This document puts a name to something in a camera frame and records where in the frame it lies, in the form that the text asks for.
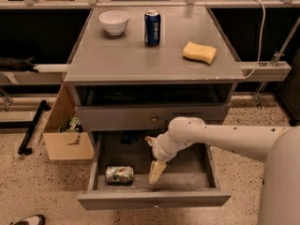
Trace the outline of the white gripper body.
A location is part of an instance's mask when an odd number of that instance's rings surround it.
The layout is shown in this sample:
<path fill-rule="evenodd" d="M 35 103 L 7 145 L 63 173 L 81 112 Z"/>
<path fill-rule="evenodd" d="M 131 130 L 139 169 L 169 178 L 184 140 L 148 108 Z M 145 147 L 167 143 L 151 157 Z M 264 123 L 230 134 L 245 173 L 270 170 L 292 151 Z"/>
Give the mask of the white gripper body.
<path fill-rule="evenodd" d="M 179 151 L 180 144 L 176 142 L 168 132 L 160 134 L 152 140 L 152 153 L 159 161 L 168 162 L 172 160 Z"/>

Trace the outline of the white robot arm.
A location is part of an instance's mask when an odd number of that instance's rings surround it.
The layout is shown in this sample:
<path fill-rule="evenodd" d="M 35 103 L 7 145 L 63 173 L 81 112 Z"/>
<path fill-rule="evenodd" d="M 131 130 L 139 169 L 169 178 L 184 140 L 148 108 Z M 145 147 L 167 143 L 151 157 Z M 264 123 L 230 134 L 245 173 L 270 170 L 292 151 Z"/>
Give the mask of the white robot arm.
<path fill-rule="evenodd" d="M 168 130 L 147 137 L 155 160 L 149 182 L 166 163 L 194 143 L 234 152 L 264 164 L 257 225 L 300 225 L 300 127 L 207 125 L 200 118 L 176 117 Z"/>

